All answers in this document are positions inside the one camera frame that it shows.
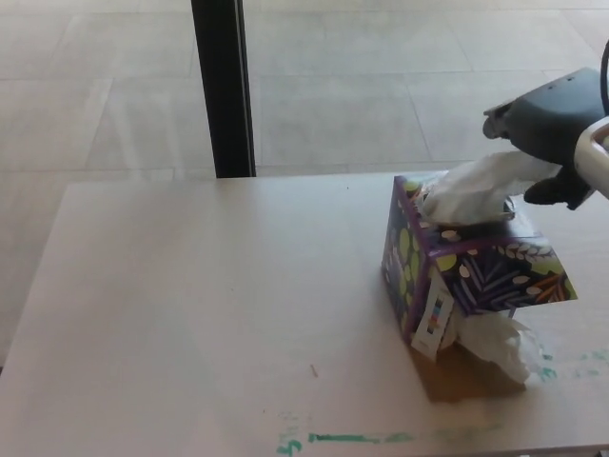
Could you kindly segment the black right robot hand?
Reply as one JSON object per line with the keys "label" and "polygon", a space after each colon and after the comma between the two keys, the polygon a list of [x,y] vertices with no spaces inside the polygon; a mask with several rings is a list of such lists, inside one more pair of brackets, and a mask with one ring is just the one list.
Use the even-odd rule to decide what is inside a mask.
{"label": "black right robot hand", "polygon": [[489,139],[506,139],[516,149],[556,165],[550,178],[536,178],[523,195],[532,205],[564,204],[575,210],[593,188],[576,171],[574,154],[581,134],[605,116],[600,73],[583,68],[484,112]]}

